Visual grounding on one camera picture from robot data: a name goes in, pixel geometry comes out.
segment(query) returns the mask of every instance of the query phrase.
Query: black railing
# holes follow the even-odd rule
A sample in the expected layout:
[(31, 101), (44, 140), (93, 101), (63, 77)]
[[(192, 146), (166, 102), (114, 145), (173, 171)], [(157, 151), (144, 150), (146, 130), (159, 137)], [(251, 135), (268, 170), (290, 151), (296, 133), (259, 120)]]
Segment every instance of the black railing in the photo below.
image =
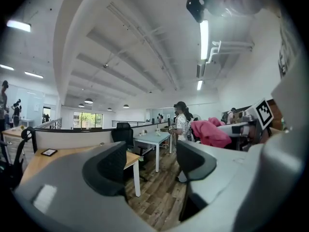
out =
[(62, 127), (62, 118), (48, 121), (48, 122), (45, 122), (37, 126), (37, 128), (40, 128), (40, 129), (61, 129), (61, 127)]
[(144, 122), (140, 122), (140, 121), (121, 121), (121, 120), (112, 120), (112, 127), (117, 127), (117, 123), (129, 123), (131, 127), (134, 126), (142, 126)]

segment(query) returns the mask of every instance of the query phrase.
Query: pink cloth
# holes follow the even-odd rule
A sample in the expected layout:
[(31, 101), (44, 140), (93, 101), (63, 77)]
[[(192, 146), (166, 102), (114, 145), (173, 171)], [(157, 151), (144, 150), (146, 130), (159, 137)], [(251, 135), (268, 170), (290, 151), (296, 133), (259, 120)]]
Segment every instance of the pink cloth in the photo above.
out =
[(211, 124), (214, 124), (216, 127), (218, 127), (218, 126), (225, 126), (225, 123), (220, 121), (220, 120), (218, 120), (216, 117), (208, 118), (208, 121)]
[(218, 129), (210, 121), (193, 121), (191, 122), (191, 128), (194, 135), (201, 139), (203, 145), (224, 148), (232, 142), (231, 138), (225, 132)]

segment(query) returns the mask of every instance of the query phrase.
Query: tablet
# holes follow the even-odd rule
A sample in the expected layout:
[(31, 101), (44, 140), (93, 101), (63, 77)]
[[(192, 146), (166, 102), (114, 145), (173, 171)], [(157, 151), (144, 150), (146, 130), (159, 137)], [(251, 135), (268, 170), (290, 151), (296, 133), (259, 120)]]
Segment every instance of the tablet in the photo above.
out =
[(41, 155), (44, 155), (44, 156), (52, 156), (53, 154), (55, 154), (57, 152), (56, 149), (47, 149), (45, 150), (44, 152), (41, 153)]

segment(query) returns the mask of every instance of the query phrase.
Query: white desk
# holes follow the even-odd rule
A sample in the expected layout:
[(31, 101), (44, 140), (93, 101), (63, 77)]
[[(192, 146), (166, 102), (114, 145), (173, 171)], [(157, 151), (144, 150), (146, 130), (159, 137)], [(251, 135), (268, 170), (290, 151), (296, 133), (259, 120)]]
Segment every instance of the white desk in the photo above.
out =
[(147, 133), (144, 136), (135, 136), (135, 142), (146, 143), (155, 146), (155, 171), (159, 172), (159, 159), (160, 159), (160, 143), (165, 140), (169, 141), (169, 153), (172, 153), (172, 135), (168, 132), (159, 132), (160, 136), (157, 136), (155, 132)]
[(24, 125), (26, 124), (27, 127), (29, 127), (29, 123), (32, 123), (32, 127), (34, 124), (34, 120), (33, 119), (28, 119), (28, 118), (24, 118), (20, 120), (20, 125), (22, 125), (24, 123)]

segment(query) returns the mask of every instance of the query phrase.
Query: window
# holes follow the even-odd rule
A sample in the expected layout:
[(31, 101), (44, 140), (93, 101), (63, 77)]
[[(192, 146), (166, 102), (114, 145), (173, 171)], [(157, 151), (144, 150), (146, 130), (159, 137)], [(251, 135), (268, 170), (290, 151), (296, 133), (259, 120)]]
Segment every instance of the window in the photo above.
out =
[(93, 128), (93, 127), (102, 128), (102, 124), (103, 124), (103, 114), (74, 112), (73, 115), (74, 128)]

